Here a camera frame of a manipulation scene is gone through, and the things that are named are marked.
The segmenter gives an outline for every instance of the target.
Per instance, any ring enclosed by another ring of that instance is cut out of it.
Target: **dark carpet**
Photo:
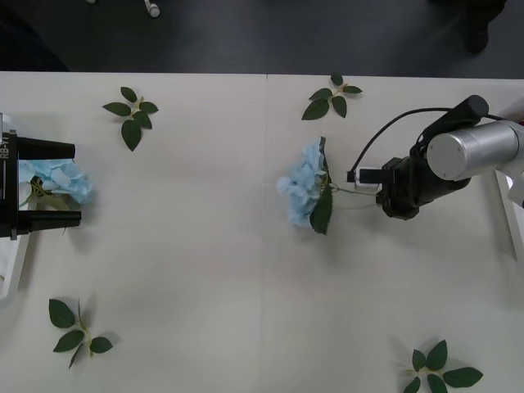
[[[2,0],[72,71],[524,78],[524,2],[467,53],[456,5],[427,0]]]

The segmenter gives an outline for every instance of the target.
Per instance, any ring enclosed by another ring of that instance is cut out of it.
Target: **flower stem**
[[[355,190],[346,190],[345,188],[338,187],[335,183],[331,184],[331,187],[335,192],[342,191],[347,192],[348,194],[357,194],[357,195],[367,195],[368,197],[374,197],[375,194],[370,194],[368,192],[361,192],[361,191],[355,191]]]
[[[133,111],[131,112],[131,117],[133,117],[133,115],[140,109],[140,104],[142,104],[144,102],[144,97],[140,97],[140,100],[137,101],[136,104],[134,104],[134,108],[133,108]]]
[[[330,96],[328,99],[329,99],[329,100],[332,100],[332,99],[333,99],[334,97],[336,97],[338,94],[342,93],[342,92],[344,91],[344,87],[346,87],[346,86],[347,86],[347,84],[341,84],[341,85],[337,88],[337,90],[335,91],[335,93],[334,93],[332,96]]]

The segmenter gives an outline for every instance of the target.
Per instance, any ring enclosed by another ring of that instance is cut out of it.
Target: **black cable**
[[[451,111],[451,108],[421,108],[421,109],[413,109],[412,111],[407,111],[407,112],[403,113],[402,115],[396,116],[392,121],[390,121],[384,127],[379,129],[378,132],[373,136],[373,138],[371,138],[369,140],[368,144],[364,147],[364,149],[360,153],[359,158],[357,158],[357,161],[353,165],[353,168],[351,168],[350,173],[355,172],[355,170],[357,169],[357,167],[360,164],[360,161],[364,158],[364,155],[369,150],[371,145],[373,145],[373,143],[377,140],[377,138],[380,137],[384,133],[384,131],[386,131],[388,128],[390,128],[394,123],[396,123],[400,119],[403,119],[404,117],[409,116],[409,115],[414,115],[416,113],[423,113],[423,112],[449,112],[449,111]],[[484,117],[486,117],[487,119],[497,120],[497,121],[505,120],[504,118],[498,117],[498,116],[495,116],[495,115],[486,115]]]

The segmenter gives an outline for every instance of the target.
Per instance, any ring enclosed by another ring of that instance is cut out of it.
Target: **artificial flower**
[[[287,176],[277,182],[277,191],[289,196],[287,221],[300,227],[311,228],[309,217],[320,198],[324,154],[321,138],[304,147],[299,162],[290,166]]]
[[[19,183],[29,183],[34,176],[42,180],[44,190],[69,194],[79,204],[89,200],[93,189],[93,184],[73,160],[20,160]]]

